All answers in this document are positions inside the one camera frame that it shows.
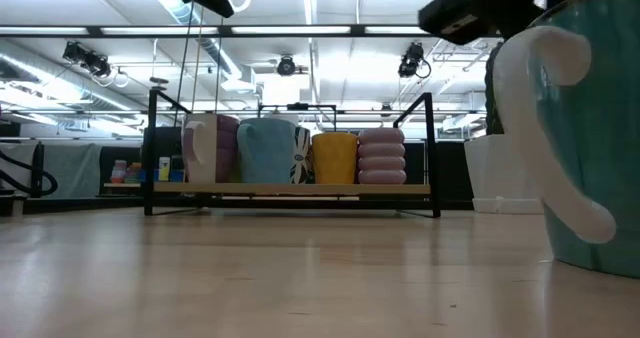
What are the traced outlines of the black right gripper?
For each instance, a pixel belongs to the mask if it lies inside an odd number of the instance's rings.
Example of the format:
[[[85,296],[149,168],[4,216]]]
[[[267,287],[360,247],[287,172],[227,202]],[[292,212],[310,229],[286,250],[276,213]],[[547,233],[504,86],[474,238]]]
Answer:
[[[473,9],[504,39],[526,29],[544,11],[534,4],[534,0],[473,0]]]

